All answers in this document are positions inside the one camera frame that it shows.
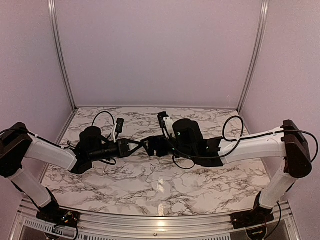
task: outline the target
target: white marble surface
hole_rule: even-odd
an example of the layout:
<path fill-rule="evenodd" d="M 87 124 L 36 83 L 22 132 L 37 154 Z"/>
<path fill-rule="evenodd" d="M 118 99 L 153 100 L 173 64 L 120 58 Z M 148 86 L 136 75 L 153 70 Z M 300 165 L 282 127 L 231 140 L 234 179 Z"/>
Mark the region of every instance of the white marble surface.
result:
<path fill-rule="evenodd" d="M 124 118 L 119 138 L 139 139 L 160 135 L 157 114 L 167 111 L 173 120 L 188 118 L 199 123 L 203 137 L 221 136 L 232 110 L 190 108 L 81 108 L 76 113 L 62 143 L 75 146 L 79 134 L 89 127 L 101 111 Z M 112 128 L 108 114 L 101 114 L 96 126 L 107 136 Z M 240 133 L 240 124 L 232 121 L 228 137 Z M 184 167 L 192 166 L 182 159 Z M 260 159 L 235 162 L 224 167 L 195 166 L 182 170 L 171 156 L 149 157 L 143 149 L 128 158 L 117 159 L 115 166 L 95 162 L 93 169 L 75 175 L 50 166 L 42 184 L 48 187 L 62 206 L 123 215 L 185 216 L 223 213 L 252 208 L 255 196 L 269 183 Z"/>

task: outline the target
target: marble tabletop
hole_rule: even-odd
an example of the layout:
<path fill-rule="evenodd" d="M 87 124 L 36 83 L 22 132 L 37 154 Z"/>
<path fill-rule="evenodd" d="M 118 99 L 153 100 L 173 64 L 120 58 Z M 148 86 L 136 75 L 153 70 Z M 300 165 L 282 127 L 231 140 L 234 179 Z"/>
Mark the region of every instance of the marble tabletop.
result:
<path fill-rule="evenodd" d="M 123 118 L 119 138 L 134 140 L 160 135 L 157 114 L 163 111 L 174 121 L 182 118 L 197 121 L 206 139 L 221 136 L 225 121 L 238 114 L 234 110 L 196 108 L 80 108 L 61 143 L 70 141 L 75 146 L 80 132 L 101 111 Z M 103 113 L 95 126 L 107 136 L 112 120 Z M 227 137 L 238 136 L 240 130 L 239 122 L 230 122 Z M 183 170 L 173 163 L 171 156 L 149 157 L 141 149 L 116 161 L 114 166 L 94 162 L 93 168 L 82 175 L 50 165 L 42 184 L 65 207 L 122 215 L 189 216 L 252 208 L 257 193 L 270 182 L 260 159 L 215 168 L 196 165 Z M 178 163 L 192 166 L 187 159 L 179 159 Z"/>

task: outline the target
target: wall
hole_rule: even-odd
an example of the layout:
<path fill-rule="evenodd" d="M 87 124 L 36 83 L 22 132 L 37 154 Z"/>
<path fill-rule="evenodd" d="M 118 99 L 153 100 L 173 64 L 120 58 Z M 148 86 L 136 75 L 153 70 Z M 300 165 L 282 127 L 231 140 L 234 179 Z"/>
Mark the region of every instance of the wall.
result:
<path fill-rule="evenodd" d="M 251 132 L 292 119 L 320 140 L 320 2 L 270 1 L 264 42 L 242 115 Z M 309 144 L 314 154 L 314 142 Z M 280 159 L 268 159 L 274 174 Z M 302 240 L 320 235 L 320 158 L 288 193 Z"/>
<path fill-rule="evenodd" d="M 236 109 L 259 0 L 57 0 L 78 106 Z"/>
<path fill-rule="evenodd" d="M 23 122 L 55 141 L 71 114 L 47 1 L 0 1 L 0 130 Z M 23 161 L 36 176 L 43 165 Z M 21 194 L 0 177 L 0 239 L 6 240 Z"/>

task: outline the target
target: ventilation grille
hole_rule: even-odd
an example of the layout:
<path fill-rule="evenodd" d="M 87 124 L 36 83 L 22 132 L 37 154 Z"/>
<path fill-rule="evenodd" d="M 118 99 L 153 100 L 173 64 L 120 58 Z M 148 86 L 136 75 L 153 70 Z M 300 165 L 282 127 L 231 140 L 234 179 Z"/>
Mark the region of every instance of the ventilation grille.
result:
<path fill-rule="evenodd" d="M 56 235 L 56 236 L 63 236 L 67 239 L 74 239 L 70 236 L 65 236 L 63 230 L 53 230 L 53 226 L 49 223 L 37 220 L 37 219 L 30 219 L 25 218 L 24 220 L 24 226 L 36 229 L 41 232 L 45 232 L 48 234 Z M 154 239 L 161 240 L 161 237 L 158 236 Z M 226 234 L 220 234 L 220 235 L 214 235 L 214 236 L 207 236 L 204 237 L 193 237 L 193 238 L 182 238 L 183 240 L 231 240 L 231 236 L 229 233 Z M 81 229 L 79 229 L 79 234 L 76 240 L 137 240 L 137 238 L 124 238 L 124 237 L 110 237 L 110 236 L 103 236 L 101 234 L 94 234 L 94 233 L 87 233 L 87 232 L 81 232 Z"/>

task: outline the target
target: marble table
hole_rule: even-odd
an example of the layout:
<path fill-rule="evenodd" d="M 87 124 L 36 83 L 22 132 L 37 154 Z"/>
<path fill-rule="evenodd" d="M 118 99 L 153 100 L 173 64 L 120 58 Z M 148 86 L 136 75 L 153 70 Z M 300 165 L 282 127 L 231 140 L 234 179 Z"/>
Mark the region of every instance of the marble table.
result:
<path fill-rule="evenodd" d="M 80 132 L 89 127 L 101 111 L 124 118 L 119 138 L 135 140 L 161 134 L 157 114 L 163 111 L 174 121 L 181 118 L 197 121 L 206 139 L 221 136 L 225 121 L 238 114 L 221 109 L 80 108 L 61 144 L 70 141 L 75 146 Z M 108 114 L 101 114 L 95 126 L 107 136 L 112 120 Z M 238 136 L 240 129 L 238 121 L 230 122 L 227 137 Z M 178 163 L 192 166 L 187 159 L 179 159 Z M 122 215 L 189 216 L 252 208 L 257 193 L 269 181 L 260 159 L 224 167 L 195 166 L 183 170 L 173 163 L 171 156 L 149 157 L 141 149 L 128 158 L 117 159 L 115 166 L 94 162 L 93 168 L 82 175 L 50 165 L 42 184 L 65 207 Z"/>

